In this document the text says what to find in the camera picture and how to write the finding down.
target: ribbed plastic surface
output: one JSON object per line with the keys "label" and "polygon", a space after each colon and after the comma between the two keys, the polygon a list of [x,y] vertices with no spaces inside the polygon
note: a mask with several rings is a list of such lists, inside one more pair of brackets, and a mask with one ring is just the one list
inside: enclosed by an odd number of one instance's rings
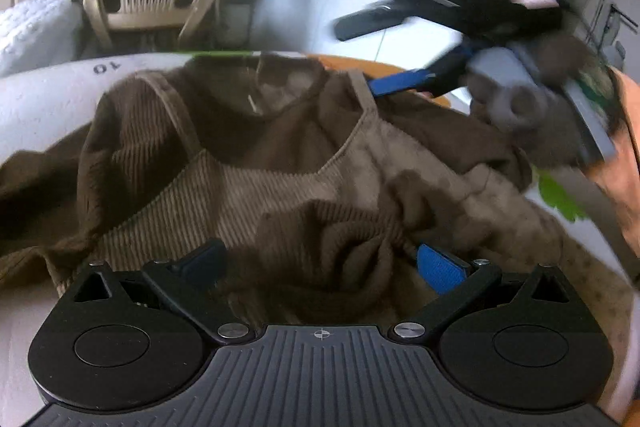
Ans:
{"label": "ribbed plastic surface", "polygon": [[493,409],[460,392],[427,350],[375,327],[269,326],[222,347],[200,380],[148,410],[94,415],[51,405],[33,427],[612,427],[584,405],[550,415]]}

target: green leaf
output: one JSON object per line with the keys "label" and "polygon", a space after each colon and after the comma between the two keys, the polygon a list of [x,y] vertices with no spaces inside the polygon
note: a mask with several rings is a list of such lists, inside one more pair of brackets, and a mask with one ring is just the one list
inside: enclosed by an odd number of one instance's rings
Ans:
{"label": "green leaf", "polygon": [[556,181],[546,172],[540,172],[538,181],[540,197],[551,208],[555,208],[564,219],[575,223],[576,219],[586,219],[587,214],[575,203]]}

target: brown ribbed fabric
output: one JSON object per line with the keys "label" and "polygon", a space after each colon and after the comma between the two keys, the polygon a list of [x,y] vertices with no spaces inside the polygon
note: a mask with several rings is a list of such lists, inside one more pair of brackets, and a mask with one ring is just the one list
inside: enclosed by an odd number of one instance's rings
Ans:
{"label": "brown ribbed fabric", "polygon": [[230,251],[235,270],[220,291],[257,326],[376,317],[389,327],[435,293],[416,273],[401,224],[383,216],[328,201],[264,216],[254,245]]}
{"label": "brown ribbed fabric", "polygon": [[[172,121],[161,98],[166,89],[134,76],[102,97],[91,125],[46,153],[18,152],[2,165],[0,256],[33,248],[48,259],[56,283],[66,279],[97,237],[149,204],[186,167],[190,132],[224,164],[295,174],[318,171],[362,115],[351,83],[316,60],[198,58],[166,81],[180,95],[172,100],[182,100],[191,131]],[[518,187],[529,184],[523,158],[490,126],[407,93],[378,104],[385,120],[455,172],[486,163]],[[14,263],[0,261],[0,285],[4,267]]]}
{"label": "brown ribbed fabric", "polygon": [[414,245],[456,252],[469,262],[483,257],[477,255],[478,246],[487,245],[491,238],[491,223],[469,217],[463,206],[451,199],[446,183],[442,188],[432,187],[415,171],[400,172],[389,181],[380,193],[378,207],[401,223]]}

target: crosshair marking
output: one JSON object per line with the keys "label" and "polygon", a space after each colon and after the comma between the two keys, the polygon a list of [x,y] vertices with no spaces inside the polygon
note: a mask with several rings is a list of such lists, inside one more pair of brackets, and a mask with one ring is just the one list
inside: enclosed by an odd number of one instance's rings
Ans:
{"label": "crosshair marking", "polygon": [[324,341],[329,336],[331,336],[331,333],[329,333],[329,331],[326,331],[326,330],[318,330],[314,333],[314,337],[320,339],[321,341]]}

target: blue gripper pad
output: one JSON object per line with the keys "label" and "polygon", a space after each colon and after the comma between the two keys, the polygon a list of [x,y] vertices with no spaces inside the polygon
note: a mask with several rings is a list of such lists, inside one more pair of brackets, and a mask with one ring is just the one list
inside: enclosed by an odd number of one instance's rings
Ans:
{"label": "blue gripper pad", "polygon": [[427,245],[418,248],[418,273],[438,295],[443,295],[462,283],[470,266],[450,253],[444,253]]}

